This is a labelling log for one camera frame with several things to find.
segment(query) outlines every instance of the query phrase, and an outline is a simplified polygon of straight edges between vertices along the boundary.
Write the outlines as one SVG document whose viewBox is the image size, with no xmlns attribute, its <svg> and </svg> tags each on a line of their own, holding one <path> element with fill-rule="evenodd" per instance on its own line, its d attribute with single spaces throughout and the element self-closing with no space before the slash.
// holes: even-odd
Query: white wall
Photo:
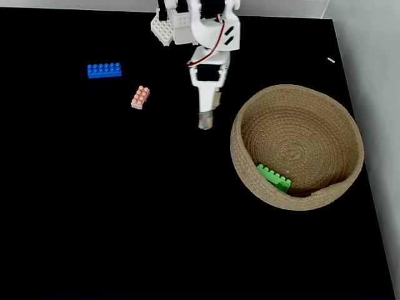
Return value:
<svg viewBox="0 0 400 300">
<path fill-rule="evenodd" d="M 400 0 L 331 0 L 325 18 L 334 20 L 400 299 Z"/>
<path fill-rule="evenodd" d="M 239 14 L 321 18 L 327 3 L 328 0 L 242 0 Z M 154 12 L 157 0 L 0 0 L 0 6 Z"/>
</svg>

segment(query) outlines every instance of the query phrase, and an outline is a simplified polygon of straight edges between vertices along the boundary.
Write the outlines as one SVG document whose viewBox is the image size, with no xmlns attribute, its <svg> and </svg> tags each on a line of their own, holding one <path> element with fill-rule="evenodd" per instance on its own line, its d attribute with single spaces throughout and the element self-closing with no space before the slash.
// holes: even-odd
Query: toy brick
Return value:
<svg viewBox="0 0 400 300">
<path fill-rule="evenodd" d="M 257 170 L 260 171 L 260 173 L 280 191 L 286 193 L 290 188 L 292 182 L 284 176 L 275 173 L 273 170 L 264 167 L 262 164 L 257 166 Z"/>
<path fill-rule="evenodd" d="M 174 37 L 174 26 L 171 20 L 161 22 L 158 19 L 159 9 L 157 8 L 157 13 L 154 19 L 151 21 L 151 31 L 156 35 L 156 37 L 162 42 L 164 46 L 169 46 L 173 41 Z"/>
<path fill-rule="evenodd" d="M 139 86 L 136 95 L 132 99 L 132 107 L 142 109 L 143 104 L 146 102 L 150 95 L 150 90 L 147 87 Z"/>
<path fill-rule="evenodd" d="M 107 78 L 107 77 L 119 77 L 122 76 L 121 64 L 90 64 L 87 66 L 88 78 Z"/>
</svg>

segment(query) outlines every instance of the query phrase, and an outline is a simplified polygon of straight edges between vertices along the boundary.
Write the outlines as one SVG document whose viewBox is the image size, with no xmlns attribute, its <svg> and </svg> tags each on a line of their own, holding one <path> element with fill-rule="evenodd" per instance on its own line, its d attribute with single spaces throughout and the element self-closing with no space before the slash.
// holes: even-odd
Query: lego brick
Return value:
<svg viewBox="0 0 400 300">
<path fill-rule="evenodd" d="M 289 179 L 286 179 L 284 176 L 275 173 L 273 170 L 264 167 L 262 164 L 257 166 L 257 170 L 277 189 L 286 193 L 292 183 Z"/>
<path fill-rule="evenodd" d="M 87 76 L 89 79 L 92 78 L 107 78 L 107 77 L 119 77 L 122 76 L 121 64 L 90 64 L 87 66 Z"/>
<path fill-rule="evenodd" d="M 176 45 L 190 44 L 190 43 L 193 45 L 198 45 L 190 27 L 175 28 L 174 42 Z"/>
<path fill-rule="evenodd" d="M 169 19 L 175 29 L 177 28 L 189 28 L 190 29 L 190 12 L 184 12 L 179 14 L 175 9 L 168 11 Z"/>
<path fill-rule="evenodd" d="M 161 22 L 158 19 L 158 12 L 159 9 L 157 9 L 156 16 L 151 21 L 151 31 L 164 46 L 169 46 L 169 44 L 173 41 L 174 26 L 171 23 L 171 20 Z"/>
<path fill-rule="evenodd" d="M 150 95 L 150 90 L 147 87 L 139 86 L 136 95 L 132 99 L 132 107 L 142 109 L 143 104 L 146 102 Z"/>
</svg>

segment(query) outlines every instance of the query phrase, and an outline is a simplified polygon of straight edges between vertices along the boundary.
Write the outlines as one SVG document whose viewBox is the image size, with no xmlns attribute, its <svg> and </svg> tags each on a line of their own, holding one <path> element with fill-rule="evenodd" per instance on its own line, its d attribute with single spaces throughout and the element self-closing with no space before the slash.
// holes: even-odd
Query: small white object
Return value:
<svg viewBox="0 0 400 300">
<path fill-rule="evenodd" d="M 190 27 L 175 28 L 174 42 L 177 45 L 182 45 L 182 44 L 197 45 L 196 39 L 194 38 Z"/>
<path fill-rule="evenodd" d="M 151 31 L 164 44 L 164 46 L 169 46 L 173 41 L 175 29 L 170 20 L 161 22 L 158 19 L 159 11 L 160 9 L 157 8 L 156 16 L 151 21 Z"/>
<path fill-rule="evenodd" d="M 171 9 L 168 11 L 168 16 L 174 28 L 190 28 L 190 12 L 178 13 L 176 9 Z"/>
</svg>

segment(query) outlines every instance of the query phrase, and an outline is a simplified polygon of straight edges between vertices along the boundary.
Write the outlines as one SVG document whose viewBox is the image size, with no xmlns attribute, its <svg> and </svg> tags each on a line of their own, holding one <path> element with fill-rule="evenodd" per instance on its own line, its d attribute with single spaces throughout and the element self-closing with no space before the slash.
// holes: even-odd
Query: round basket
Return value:
<svg viewBox="0 0 400 300">
<path fill-rule="evenodd" d="M 356 180 L 364 146 L 338 102 L 301 86 L 268 87 L 239 111 L 231 154 L 242 182 L 277 208 L 307 211 L 340 197 Z M 263 164 L 291 180 L 287 194 L 257 170 Z"/>
</svg>

